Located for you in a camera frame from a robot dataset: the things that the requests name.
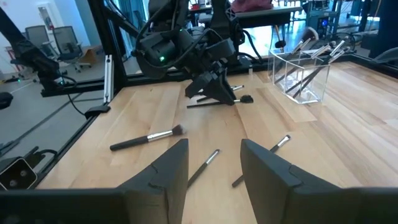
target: light wood surface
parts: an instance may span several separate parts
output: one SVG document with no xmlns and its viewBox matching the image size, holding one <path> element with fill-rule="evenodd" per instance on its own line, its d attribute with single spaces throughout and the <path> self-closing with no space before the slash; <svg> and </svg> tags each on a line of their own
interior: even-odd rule
<svg viewBox="0 0 398 224">
<path fill-rule="evenodd" d="M 240 143 L 249 138 L 340 187 L 398 186 L 398 82 L 359 65 L 332 66 L 324 102 L 296 105 L 269 83 L 267 72 L 229 77 L 253 104 L 186 109 L 190 83 L 124 88 L 39 185 L 40 189 L 116 187 L 180 138 L 189 138 L 189 175 L 221 153 L 187 192 L 183 223 L 255 223 L 241 175 Z M 109 146 L 182 124 L 188 133 L 118 152 Z"/>
</svg>

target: clear acrylic container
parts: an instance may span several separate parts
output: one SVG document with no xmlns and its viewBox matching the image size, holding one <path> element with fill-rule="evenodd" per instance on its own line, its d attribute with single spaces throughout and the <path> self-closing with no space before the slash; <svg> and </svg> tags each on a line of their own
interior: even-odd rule
<svg viewBox="0 0 398 224">
<path fill-rule="evenodd" d="M 284 95 L 299 104 L 322 102 L 329 64 L 322 65 L 322 59 L 305 52 L 288 57 L 289 53 L 272 49 L 269 55 L 270 78 Z"/>
</svg>

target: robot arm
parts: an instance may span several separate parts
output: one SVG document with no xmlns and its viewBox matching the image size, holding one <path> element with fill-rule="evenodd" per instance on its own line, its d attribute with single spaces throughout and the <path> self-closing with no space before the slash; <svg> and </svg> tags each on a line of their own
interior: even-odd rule
<svg viewBox="0 0 398 224">
<path fill-rule="evenodd" d="M 0 8 L 0 32 L 10 42 L 16 58 L 37 71 L 37 76 L 46 90 L 61 87 L 63 79 L 59 74 L 59 64 L 47 58 L 44 53 L 28 41 Z"/>
<path fill-rule="evenodd" d="M 143 74 L 160 79 L 175 67 L 193 81 L 185 90 L 189 98 L 203 90 L 202 95 L 233 105 L 236 97 L 226 79 L 226 58 L 235 53 L 231 39 L 203 27 L 186 30 L 188 0 L 150 0 L 149 12 L 134 52 Z"/>
</svg>

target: table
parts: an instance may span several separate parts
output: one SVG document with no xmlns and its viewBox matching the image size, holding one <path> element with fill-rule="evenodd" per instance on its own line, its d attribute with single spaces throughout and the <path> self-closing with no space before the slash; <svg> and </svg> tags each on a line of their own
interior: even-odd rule
<svg viewBox="0 0 398 224">
<path fill-rule="evenodd" d="M 236 16 L 242 28 L 253 28 L 288 24 L 290 23 L 290 13 L 300 10 L 302 10 L 301 7 L 276 6 L 268 10 L 237 12 Z M 201 13 L 198 21 L 201 23 L 209 23 L 211 18 L 211 14 Z"/>
<path fill-rule="evenodd" d="M 116 187 L 180 138 L 189 138 L 189 176 L 221 153 L 187 192 L 188 223 L 255 223 L 241 175 L 240 142 L 249 138 L 340 187 L 398 186 L 398 81 L 351 62 L 332 65 L 322 104 L 297 105 L 278 92 L 268 72 L 228 77 L 245 85 L 253 104 L 186 109 L 190 81 L 124 88 L 40 183 L 40 189 Z M 111 144 L 182 124 L 188 133 L 111 152 Z"/>
</svg>

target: mesh chair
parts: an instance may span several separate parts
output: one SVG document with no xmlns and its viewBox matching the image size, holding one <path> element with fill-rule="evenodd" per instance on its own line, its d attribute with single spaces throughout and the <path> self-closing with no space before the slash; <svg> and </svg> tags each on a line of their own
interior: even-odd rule
<svg viewBox="0 0 398 224">
<path fill-rule="evenodd" d="M 90 63 L 79 62 L 79 59 L 83 56 L 83 51 L 77 42 L 72 26 L 54 28 L 53 34 L 60 52 L 59 60 L 73 65 L 77 72 L 81 72 L 80 69 L 83 66 L 91 68 Z"/>
<path fill-rule="evenodd" d="M 49 42 L 49 36 L 45 26 L 32 26 L 25 28 L 26 39 L 36 47 L 41 48 L 43 43 Z"/>
<path fill-rule="evenodd" d="M 26 27 L 25 32 L 22 33 L 26 39 L 44 52 L 44 54 L 51 59 L 57 59 L 58 53 L 52 47 L 52 41 L 49 40 L 47 28 L 45 26 Z"/>
</svg>

